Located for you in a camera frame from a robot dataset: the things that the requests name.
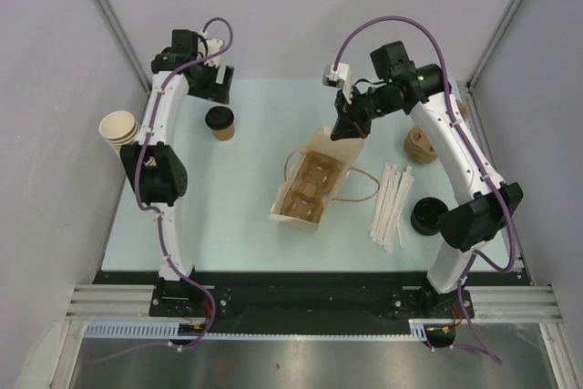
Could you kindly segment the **black coffee cup lid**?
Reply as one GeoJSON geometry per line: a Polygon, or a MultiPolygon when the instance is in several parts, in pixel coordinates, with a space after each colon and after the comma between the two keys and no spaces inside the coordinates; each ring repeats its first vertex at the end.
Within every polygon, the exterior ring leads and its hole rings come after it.
{"type": "Polygon", "coordinates": [[[234,113],[228,107],[211,107],[205,116],[205,123],[211,130],[224,130],[234,123],[234,113]]]}

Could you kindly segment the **brown pulp two-cup carrier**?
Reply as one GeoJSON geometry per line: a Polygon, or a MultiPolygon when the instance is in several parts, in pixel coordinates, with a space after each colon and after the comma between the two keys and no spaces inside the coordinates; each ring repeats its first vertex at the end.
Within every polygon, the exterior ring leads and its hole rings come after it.
{"type": "Polygon", "coordinates": [[[342,168],[342,162],[337,159],[319,152],[308,152],[283,198],[280,214],[319,223],[342,168]]]}

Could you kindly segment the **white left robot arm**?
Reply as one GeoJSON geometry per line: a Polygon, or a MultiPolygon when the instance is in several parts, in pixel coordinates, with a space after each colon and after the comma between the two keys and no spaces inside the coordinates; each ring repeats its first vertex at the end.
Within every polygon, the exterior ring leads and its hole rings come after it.
{"type": "Polygon", "coordinates": [[[171,45],[151,62],[153,84],[138,134],[120,149],[138,207],[151,212],[156,223],[159,277],[165,281],[178,282],[193,269],[179,224],[181,199],[188,186],[188,172],[173,148],[179,111],[188,96],[223,106],[230,103],[234,68],[225,67],[219,76],[220,56],[228,47],[205,29],[173,30],[171,45]]]}

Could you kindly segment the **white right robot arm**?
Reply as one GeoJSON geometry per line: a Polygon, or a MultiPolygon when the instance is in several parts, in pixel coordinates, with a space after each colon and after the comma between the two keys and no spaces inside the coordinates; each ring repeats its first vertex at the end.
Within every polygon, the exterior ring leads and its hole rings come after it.
{"type": "Polygon", "coordinates": [[[331,139],[367,138],[374,119],[398,111],[410,116],[427,136],[457,203],[438,217],[444,242],[427,273],[432,287],[420,294],[422,310],[441,317],[452,308],[451,291],[466,276],[471,257],[508,227],[523,190],[518,183],[506,183],[487,163],[455,96],[446,90],[440,66],[417,67],[400,41],[381,46],[370,57],[381,84],[366,92],[353,85],[348,65],[331,64],[324,70],[324,85],[338,90],[331,139]]]}

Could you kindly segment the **brown paper coffee cup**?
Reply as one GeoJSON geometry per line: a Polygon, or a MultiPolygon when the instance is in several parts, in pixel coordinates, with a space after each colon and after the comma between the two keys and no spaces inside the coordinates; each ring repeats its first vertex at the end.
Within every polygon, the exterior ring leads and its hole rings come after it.
{"type": "Polygon", "coordinates": [[[234,113],[228,107],[211,107],[205,123],[218,141],[228,141],[234,136],[234,113]]]}

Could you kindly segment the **cream paper takeout bag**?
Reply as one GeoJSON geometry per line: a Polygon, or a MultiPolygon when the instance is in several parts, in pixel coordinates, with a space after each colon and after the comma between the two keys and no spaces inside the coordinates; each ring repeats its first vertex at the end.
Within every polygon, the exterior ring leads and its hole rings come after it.
{"type": "Polygon", "coordinates": [[[270,220],[315,232],[333,202],[360,203],[378,194],[379,179],[354,166],[365,140],[333,140],[331,134],[329,126],[317,129],[307,143],[288,155],[283,165],[283,183],[271,205],[270,220]],[[357,199],[340,197],[341,188],[354,172],[374,184],[373,192],[357,199]]]}

